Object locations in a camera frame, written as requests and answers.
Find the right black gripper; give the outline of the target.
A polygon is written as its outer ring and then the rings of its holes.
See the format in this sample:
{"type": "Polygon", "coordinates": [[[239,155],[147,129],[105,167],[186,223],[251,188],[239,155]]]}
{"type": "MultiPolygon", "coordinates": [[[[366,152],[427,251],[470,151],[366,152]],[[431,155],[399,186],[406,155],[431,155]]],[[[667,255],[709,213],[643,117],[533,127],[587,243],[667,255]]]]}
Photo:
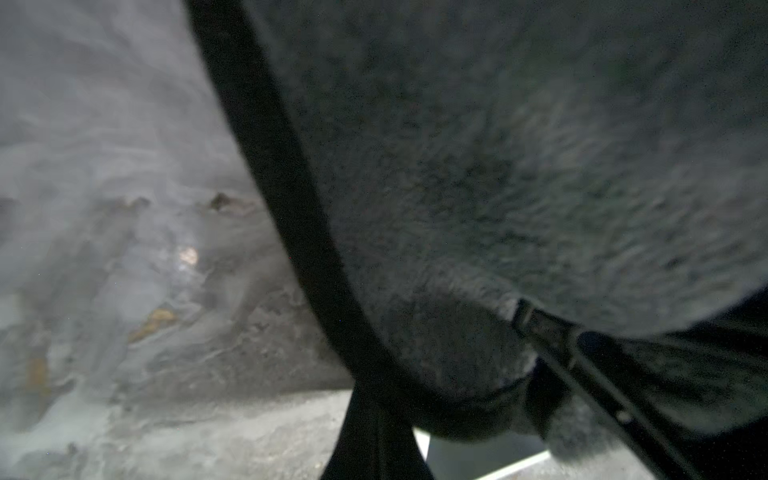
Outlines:
{"type": "Polygon", "coordinates": [[[537,354],[525,410],[539,433],[580,398],[658,479],[767,476],[767,293],[679,333],[618,339],[521,301],[537,354]]]}

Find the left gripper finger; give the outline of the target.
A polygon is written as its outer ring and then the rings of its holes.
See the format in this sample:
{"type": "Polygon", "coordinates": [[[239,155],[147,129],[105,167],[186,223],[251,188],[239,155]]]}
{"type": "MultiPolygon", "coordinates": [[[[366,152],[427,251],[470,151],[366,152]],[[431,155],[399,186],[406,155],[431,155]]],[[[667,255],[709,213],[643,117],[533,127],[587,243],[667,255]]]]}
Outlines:
{"type": "Polygon", "coordinates": [[[412,426],[360,388],[350,402],[322,480],[433,480],[412,426]]]}

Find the white drawing tablet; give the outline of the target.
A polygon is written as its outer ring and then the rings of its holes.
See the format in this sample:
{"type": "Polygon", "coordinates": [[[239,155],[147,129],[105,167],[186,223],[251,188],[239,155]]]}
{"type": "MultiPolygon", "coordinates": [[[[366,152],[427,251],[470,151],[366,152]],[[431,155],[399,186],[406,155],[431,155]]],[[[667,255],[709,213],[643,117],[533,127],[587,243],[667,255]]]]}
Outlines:
{"type": "Polygon", "coordinates": [[[423,459],[437,480],[506,479],[548,460],[536,436],[505,433],[479,442],[459,442],[414,429],[423,459]]]}

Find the blue grey microfibre cloth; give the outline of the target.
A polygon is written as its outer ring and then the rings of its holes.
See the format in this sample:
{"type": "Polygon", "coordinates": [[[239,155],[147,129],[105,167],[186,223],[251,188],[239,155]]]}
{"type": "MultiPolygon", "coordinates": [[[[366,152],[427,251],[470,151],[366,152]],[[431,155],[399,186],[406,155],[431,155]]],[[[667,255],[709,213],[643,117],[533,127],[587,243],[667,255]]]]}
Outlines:
{"type": "Polygon", "coordinates": [[[513,318],[677,437],[767,417],[763,1],[189,1],[228,126],[355,391],[412,428],[616,444],[513,318]]]}

